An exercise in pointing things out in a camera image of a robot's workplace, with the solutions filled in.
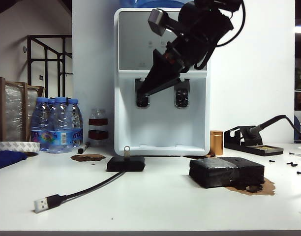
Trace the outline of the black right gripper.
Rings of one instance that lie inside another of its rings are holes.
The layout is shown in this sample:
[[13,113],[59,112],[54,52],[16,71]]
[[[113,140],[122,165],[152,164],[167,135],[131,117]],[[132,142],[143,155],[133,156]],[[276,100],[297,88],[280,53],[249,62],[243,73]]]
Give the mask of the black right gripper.
[[153,51],[153,66],[137,90],[138,95],[149,97],[180,82],[180,73],[187,73],[194,64],[192,45],[188,38],[177,37],[166,46],[166,57]]

